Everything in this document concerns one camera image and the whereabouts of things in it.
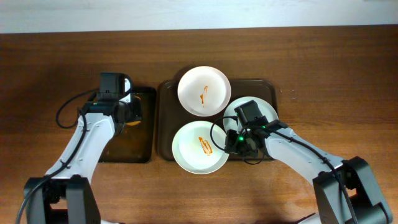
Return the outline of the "orange green sponge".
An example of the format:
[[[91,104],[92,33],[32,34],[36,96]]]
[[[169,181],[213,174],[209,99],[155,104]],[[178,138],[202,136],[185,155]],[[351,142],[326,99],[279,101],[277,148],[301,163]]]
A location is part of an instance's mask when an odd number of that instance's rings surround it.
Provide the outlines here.
[[[128,126],[138,125],[142,121],[141,99],[138,96],[132,95],[127,105],[126,124]]]

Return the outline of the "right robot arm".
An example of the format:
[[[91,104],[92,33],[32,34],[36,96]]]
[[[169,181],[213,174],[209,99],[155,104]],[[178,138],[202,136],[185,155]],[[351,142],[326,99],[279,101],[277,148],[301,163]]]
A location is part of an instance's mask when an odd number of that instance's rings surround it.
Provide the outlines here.
[[[224,112],[225,151],[242,158],[278,160],[314,188],[318,212],[301,223],[392,223],[391,209],[369,164],[345,160],[299,137],[278,119],[275,109],[255,97],[242,97]]]

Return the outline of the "white plate top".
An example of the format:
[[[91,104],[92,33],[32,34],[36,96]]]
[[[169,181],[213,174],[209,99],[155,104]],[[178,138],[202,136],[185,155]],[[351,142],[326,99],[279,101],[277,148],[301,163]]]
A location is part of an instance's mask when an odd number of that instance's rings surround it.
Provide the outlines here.
[[[226,75],[217,68],[199,66],[187,71],[178,82],[177,96],[189,113],[208,117],[221,112],[232,94]]]

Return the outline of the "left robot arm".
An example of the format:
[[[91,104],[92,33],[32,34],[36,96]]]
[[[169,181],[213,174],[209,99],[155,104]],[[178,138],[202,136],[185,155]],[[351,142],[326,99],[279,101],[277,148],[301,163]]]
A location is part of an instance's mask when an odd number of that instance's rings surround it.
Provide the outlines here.
[[[104,223],[91,180],[112,138],[142,119],[141,100],[130,76],[105,72],[72,124],[75,132],[62,155],[43,177],[31,177],[16,216],[28,223]]]

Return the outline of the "white plate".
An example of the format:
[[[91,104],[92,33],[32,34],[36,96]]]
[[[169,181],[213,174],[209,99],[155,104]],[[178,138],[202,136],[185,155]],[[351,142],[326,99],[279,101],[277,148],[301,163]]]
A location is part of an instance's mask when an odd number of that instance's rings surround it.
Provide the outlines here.
[[[181,127],[172,141],[172,154],[177,164],[193,174],[210,174],[228,160],[226,133],[209,121],[193,121]]]
[[[221,112],[232,94],[226,75],[217,68],[199,66],[187,71],[178,82],[177,96],[189,113],[208,117]]]
[[[234,100],[227,106],[223,116],[236,116],[234,109],[251,100],[254,100],[257,103],[260,112],[266,117],[268,122],[279,119],[276,110],[268,102],[253,96],[240,97]],[[230,118],[223,120],[223,127],[226,132],[230,129],[235,131],[240,131],[242,129],[240,121],[235,121]]]

